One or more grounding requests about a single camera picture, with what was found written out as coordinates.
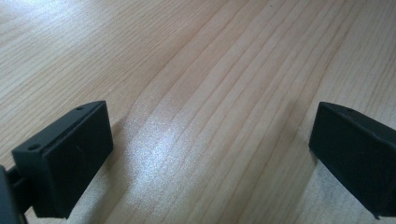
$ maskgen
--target screw hole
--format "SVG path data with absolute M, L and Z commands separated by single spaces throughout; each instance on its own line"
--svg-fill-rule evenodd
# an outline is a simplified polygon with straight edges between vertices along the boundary
M 33 151 L 33 150 L 36 150 L 38 148 L 40 148 L 40 145 L 39 144 L 34 144 L 34 145 L 28 147 L 27 149 L 30 150 L 30 151 Z

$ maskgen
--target wooden surface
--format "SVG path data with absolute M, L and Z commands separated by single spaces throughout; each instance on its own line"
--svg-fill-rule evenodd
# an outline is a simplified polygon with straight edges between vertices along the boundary
M 375 221 L 309 153 L 319 101 L 396 128 L 396 1 L 1 0 L 0 163 L 105 99 L 114 152 L 71 217 Z

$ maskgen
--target wooden table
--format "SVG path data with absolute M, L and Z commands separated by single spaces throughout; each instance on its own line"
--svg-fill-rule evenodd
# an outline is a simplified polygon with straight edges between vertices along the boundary
M 107 100 L 115 148 L 71 217 L 376 222 L 311 156 L 318 102 L 396 128 L 396 1 L 2 0 L 0 163 Z

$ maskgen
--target small hole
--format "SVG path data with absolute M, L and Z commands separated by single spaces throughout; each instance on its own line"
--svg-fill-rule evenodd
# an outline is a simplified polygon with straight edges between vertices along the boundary
M 40 148 L 40 145 L 39 144 L 34 144 L 34 145 L 28 147 L 27 149 L 30 150 L 30 151 L 33 151 L 33 150 L 36 150 L 38 148 Z

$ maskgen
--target black plastic part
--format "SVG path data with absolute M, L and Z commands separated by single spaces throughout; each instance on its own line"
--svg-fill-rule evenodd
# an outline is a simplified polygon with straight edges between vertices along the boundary
M 396 216 L 396 131 L 322 102 L 309 147 L 375 217 Z
M 36 215 L 69 217 L 112 148 L 104 101 L 79 106 L 16 147 L 19 175 L 36 193 Z
M 37 201 L 37 194 L 32 182 L 24 176 L 21 176 L 17 167 L 7 171 L 8 180 L 14 192 L 15 202 L 18 210 L 25 213 L 33 203 Z
M 0 192 L 0 223 L 26 223 L 24 215 L 19 212 L 15 203 L 14 193 L 3 166 L 0 166 Z

